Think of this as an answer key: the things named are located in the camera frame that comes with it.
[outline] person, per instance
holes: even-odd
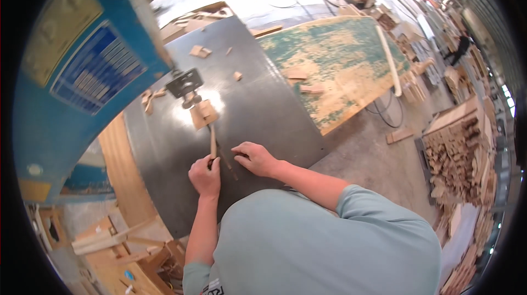
[[[470,47],[470,38],[467,31],[464,31],[461,36],[458,36],[457,38],[459,39],[458,49],[455,52],[449,52],[445,57],[443,57],[443,60],[445,60],[452,55],[454,56],[450,66],[454,66]]]
[[[199,200],[185,295],[434,294],[441,245],[423,218],[358,185],[277,160],[261,145],[232,151],[255,175],[299,193],[269,189],[239,200],[218,235],[220,158],[211,170],[210,155],[197,160],[189,170]]]

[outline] wooden pole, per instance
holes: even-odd
[[[377,33],[379,34],[379,39],[381,44],[383,45],[384,53],[386,54],[386,59],[388,60],[388,65],[390,66],[390,72],[392,73],[392,79],[394,81],[394,88],[395,88],[395,97],[400,97],[403,92],[400,88],[400,81],[399,76],[397,75],[397,69],[395,68],[394,59],[392,57],[392,52],[390,51],[390,48],[388,47],[388,43],[386,42],[386,38],[384,37],[383,29],[380,28],[379,25],[376,25],[375,28],[377,28]]]

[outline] hand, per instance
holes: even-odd
[[[233,147],[231,151],[244,154],[245,156],[236,155],[234,160],[257,176],[272,177],[273,171],[280,163],[280,160],[275,159],[265,147],[250,141],[244,141]]]
[[[214,159],[211,170],[208,164],[210,154],[203,159],[198,159],[189,170],[189,178],[192,185],[198,191],[200,197],[217,199],[220,197],[220,158]]]

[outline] printed logo on shirt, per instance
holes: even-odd
[[[220,279],[216,278],[209,282],[209,284],[203,288],[200,295],[225,295],[223,286],[220,284]]]

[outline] person in black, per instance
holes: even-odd
[[[449,52],[443,59],[447,59],[450,56],[454,56],[454,60],[452,60],[452,63],[450,63],[451,66],[454,66],[458,60],[461,58],[462,55],[466,53],[466,51],[470,47],[470,39],[469,39],[469,33],[467,31],[464,31],[463,34],[459,37],[459,45],[458,49],[455,52]]]

